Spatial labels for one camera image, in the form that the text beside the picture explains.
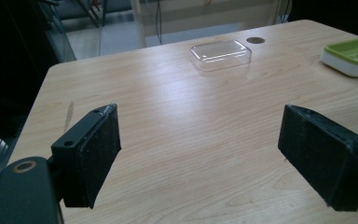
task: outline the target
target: transparent box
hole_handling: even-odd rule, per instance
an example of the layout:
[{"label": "transparent box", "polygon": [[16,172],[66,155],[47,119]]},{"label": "transparent box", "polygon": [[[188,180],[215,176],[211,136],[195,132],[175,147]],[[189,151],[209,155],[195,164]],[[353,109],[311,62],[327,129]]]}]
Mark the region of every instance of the transparent box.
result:
[{"label": "transparent box", "polygon": [[191,62],[205,72],[247,64],[252,59],[252,51],[237,40],[197,45],[190,53]]}]

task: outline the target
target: clear plastic lid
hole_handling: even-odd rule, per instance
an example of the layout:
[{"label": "clear plastic lid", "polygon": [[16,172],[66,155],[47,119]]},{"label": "clear plastic lid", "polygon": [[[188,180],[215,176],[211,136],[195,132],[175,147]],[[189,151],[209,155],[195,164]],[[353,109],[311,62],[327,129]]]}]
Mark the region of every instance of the clear plastic lid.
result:
[{"label": "clear plastic lid", "polygon": [[252,58],[252,51],[237,40],[197,45],[190,53],[191,62],[205,72],[247,64]]}]

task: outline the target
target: green soap dish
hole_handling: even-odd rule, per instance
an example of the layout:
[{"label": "green soap dish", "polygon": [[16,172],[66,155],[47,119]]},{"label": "green soap dish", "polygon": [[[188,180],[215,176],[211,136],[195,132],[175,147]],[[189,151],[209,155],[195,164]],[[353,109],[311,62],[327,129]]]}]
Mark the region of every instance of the green soap dish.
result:
[{"label": "green soap dish", "polygon": [[358,38],[324,47],[321,61],[348,76],[358,77]]}]

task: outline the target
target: light wood tabletop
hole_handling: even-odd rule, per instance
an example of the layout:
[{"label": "light wood tabletop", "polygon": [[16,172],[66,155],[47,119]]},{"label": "light wood tabletop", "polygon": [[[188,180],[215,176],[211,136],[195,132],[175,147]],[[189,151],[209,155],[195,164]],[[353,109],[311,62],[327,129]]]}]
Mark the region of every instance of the light wood tabletop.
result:
[{"label": "light wood tabletop", "polygon": [[[262,37],[251,44],[249,37]],[[358,223],[336,212],[278,149],[286,104],[358,133],[358,78],[320,61],[356,35],[294,21],[51,67],[10,162],[50,146],[94,108],[116,103],[122,149],[94,209],[65,223]],[[236,39],[249,64],[201,72],[192,46]]]}]

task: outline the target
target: green tray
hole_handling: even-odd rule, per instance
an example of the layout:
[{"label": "green tray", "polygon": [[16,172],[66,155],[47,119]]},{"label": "green tray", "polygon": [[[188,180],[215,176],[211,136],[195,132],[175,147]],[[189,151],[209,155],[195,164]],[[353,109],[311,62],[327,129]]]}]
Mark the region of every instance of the green tray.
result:
[{"label": "green tray", "polygon": [[328,45],[324,50],[343,61],[358,65],[358,38]]}]

